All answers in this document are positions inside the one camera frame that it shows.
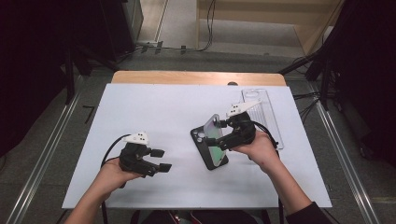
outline smartphone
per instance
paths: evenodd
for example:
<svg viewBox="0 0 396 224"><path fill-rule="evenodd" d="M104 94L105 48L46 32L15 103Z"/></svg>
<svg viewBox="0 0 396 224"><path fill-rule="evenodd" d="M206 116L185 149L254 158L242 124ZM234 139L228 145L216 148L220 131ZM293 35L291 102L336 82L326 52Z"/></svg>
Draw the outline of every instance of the smartphone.
<svg viewBox="0 0 396 224"><path fill-rule="evenodd" d="M215 114L207 121L204 125L204 134L207 138L221 138L223 136L219 121L219 115ZM221 150L220 147L208 147L210 157L212 158L213 164L219 166L225 156L225 150Z"/></svg>

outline person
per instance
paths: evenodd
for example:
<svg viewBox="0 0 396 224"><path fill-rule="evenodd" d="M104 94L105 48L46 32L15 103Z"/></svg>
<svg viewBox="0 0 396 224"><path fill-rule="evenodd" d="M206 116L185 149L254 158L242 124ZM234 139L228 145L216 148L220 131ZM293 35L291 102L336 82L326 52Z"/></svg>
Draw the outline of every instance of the person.
<svg viewBox="0 0 396 224"><path fill-rule="evenodd" d="M277 156L267 133L257 131L250 145L234 147L232 151L248 155L268 174L286 210L286 220L289 224L331 223L317 204L306 196ZM119 167L118 158L106 162L65 223L93 223L100 204L111 192L126 181L140 176L132 172L123 172Z"/></svg>

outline person's left hand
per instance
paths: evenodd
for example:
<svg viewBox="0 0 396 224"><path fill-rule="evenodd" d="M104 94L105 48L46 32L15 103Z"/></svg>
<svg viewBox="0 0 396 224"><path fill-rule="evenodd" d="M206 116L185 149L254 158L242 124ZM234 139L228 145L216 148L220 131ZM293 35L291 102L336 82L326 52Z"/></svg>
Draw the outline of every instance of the person's left hand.
<svg viewBox="0 0 396 224"><path fill-rule="evenodd" d="M134 172L122 171L119 162L119 158L107 161L89 188L90 192L101 195L103 201L110 196L112 191L122 186L128 180L142 176Z"/></svg>

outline clear plastic tray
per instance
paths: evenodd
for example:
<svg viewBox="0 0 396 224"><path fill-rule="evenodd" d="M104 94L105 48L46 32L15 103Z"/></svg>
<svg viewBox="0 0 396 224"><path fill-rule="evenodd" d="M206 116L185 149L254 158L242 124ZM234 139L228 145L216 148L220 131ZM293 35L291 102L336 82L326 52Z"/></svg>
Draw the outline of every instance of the clear plastic tray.
<svg viewBox="0 0 396 224"><path fill-rule="evenodd" d="M277 127L274 110L271 106L267 91L265 89L242 90L242 100L243 102L262 101L259 105L250 108L247 113L252 120L264 125L270 131L271 135L278 142L277 149L282 149L284 147L282 137Z"/></svg>

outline black phone case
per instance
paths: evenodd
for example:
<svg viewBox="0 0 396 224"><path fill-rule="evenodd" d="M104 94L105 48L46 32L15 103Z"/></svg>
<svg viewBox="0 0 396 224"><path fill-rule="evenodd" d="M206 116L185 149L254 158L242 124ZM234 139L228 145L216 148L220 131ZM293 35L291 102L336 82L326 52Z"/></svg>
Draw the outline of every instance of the black phone case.
<svg viewBox="0 0 396 224"><path fill-rule="evenodd" d="M219 166L215 166L213 164L212 157L210 156L210 152L209 152L209 147L206 145L206 143L204 141L199 142L197 140L199 137L198 137L198 134L196 134L196 133L203 132L203 131L204 131L204 126L198 127L196 129L192 129L191 130L191 137L194 140L194 143L197 146L198 151L201 154L202 159L204 160L206 168L208 170L214 170L216 168L219 168L222 165L227 164L228 163L227 155L224 156L224 158L222 159L222 161L221 161Z"/></svg>

